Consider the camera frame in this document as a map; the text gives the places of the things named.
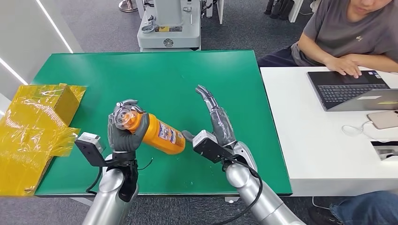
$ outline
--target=person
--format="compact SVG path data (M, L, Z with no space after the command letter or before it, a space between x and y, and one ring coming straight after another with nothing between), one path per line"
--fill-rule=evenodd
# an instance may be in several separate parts
M313 206L308 214L317 225L396 225L398 195L376 191L331 204L329 208Z
M259 67L326 66L358 78L358 66L398 72L398 0L321 0L292 46Z

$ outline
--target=bottle cap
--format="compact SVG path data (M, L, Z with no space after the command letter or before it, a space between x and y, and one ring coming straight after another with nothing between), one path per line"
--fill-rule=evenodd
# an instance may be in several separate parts
M137 111L131 106L122 106L115 112L115 125L118 129L126 130L134 127L137 120Z

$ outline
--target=person's hand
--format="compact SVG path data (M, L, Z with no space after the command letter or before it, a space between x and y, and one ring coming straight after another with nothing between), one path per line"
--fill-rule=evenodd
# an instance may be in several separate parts
M115 151L135 152L149 127L149 114L142 114L138 128L132 134L129 130L118 129L113 120L108 121L109 145Z
M340 73L341 75L351 75L355 78L358 78L362 75L360 69L357 64L348 57L335 58L331 57L325 61L325 66L332 70Z

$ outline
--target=jeans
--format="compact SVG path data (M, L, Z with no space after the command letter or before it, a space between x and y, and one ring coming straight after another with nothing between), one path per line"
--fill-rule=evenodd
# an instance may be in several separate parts
M398 195L388 191L352 197L329 208L344 225L398 224Z
M259 67L297 67L290 47L264 56L257 61L257 64Z

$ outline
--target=laptop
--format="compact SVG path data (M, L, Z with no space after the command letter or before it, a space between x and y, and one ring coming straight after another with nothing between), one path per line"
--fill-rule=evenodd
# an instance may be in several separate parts
M308 72L308 77L325 111L398 109L398 89L390 89L374 70L357 79L332 71Z

